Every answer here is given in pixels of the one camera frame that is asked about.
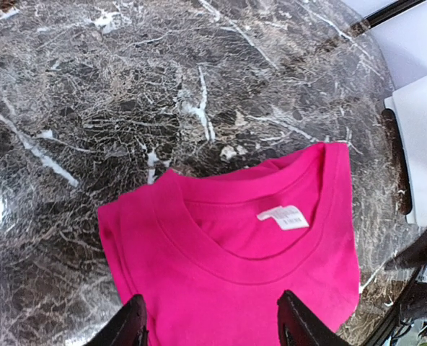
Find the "black marble countertop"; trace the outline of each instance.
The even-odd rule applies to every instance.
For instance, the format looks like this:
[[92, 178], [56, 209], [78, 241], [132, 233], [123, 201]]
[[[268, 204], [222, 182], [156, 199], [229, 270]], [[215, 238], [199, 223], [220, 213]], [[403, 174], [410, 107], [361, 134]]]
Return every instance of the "black marble countertop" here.
[[81, 345], [119, 308], [96, 209], [167, 167], [230, 172], [317, 141], [351, 150], [357, 345], [418, 233], [381, 115], [392, 82], [338, 0], [24, 0], [0, 12], [0, 345]]

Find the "neckline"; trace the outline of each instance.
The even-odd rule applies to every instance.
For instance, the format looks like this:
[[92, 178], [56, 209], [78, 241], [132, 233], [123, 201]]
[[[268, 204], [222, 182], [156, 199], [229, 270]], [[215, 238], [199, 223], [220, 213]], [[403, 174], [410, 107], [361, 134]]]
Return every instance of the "neckline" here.
[[[183, 177], [172, 170], [156, 182], [159, 193], [150, 194], [160, 229], [190, 261], [222, 280], [242, 285], [262, 285], [279, 280], [299, 267], [317, 248], [322, 238], [325, 219], [332, 205], [338, 148], [336, 143], [318, 143], [300, 151], [295, 161], [286, 168], [256, 179], [208, 180], [208, 191], [215, 192], [208, 196], [210, 203], [241, 203], [262, 195], [276, 194], [291, 186], [319, 155], [324, 155], [321, 194], [313, 224], [302, 238], [280, 254], [265, 259], [245, 259], [220, 247], [199, 228], [185, 205], [185, 199], [192, 200], [205, 195], [202, 192], [206, 188], [206, 180]], [[267, 189], [257, 190], [254, 188], [257, 184]], [[188, 192], [182, 190], [182, 187], [187, 186], [190, 187], [186, 189]], [[238, 197], [236, 191], [241, 191], [241, 197]]]

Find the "white tag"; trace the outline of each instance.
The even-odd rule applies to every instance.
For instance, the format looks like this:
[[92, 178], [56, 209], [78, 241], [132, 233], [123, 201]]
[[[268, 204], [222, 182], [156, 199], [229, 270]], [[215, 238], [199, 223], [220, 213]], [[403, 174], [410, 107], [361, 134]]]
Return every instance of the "white tag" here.
[[293, 205], [288, 205], [287, 207], [280, 206], [270, 210], [265, 210], [258, 214], [257, 218], [260, 221], [264, 221], [268, 218], [274, 218], [283, 231], [309, 227], [308, 221], [305, 219], [301, 211]]

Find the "pink fabric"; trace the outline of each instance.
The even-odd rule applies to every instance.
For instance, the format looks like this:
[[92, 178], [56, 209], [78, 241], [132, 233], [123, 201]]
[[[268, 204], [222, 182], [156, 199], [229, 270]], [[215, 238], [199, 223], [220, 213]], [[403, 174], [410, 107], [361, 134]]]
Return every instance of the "pink fabric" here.
[[[296, 206], [309, 227], [283, 231], [272, 218], [257, 219], [280, 205]], [[169, 170], [98, 217], [122, 301], [144, 296], [152, 346], [279, 345], [284, 290], [333, 331], [358, 303], [342, 143], [205, 179]]]

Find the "pink shirt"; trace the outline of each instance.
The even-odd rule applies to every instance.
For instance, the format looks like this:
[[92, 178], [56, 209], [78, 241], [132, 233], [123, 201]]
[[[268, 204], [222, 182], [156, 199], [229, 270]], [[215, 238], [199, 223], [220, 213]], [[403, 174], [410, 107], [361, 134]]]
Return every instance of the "pink shirt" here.
[[[257, 218], [288, 205], [309, 227], [284, 231], [274, 218]], [[342, 143], [205, 179], [169, 170], [98, 217], [122, 301], [144, 296], [152, 346], [279, 345], [276, 301], [284, 290], [333, 331], [358, 303]]]

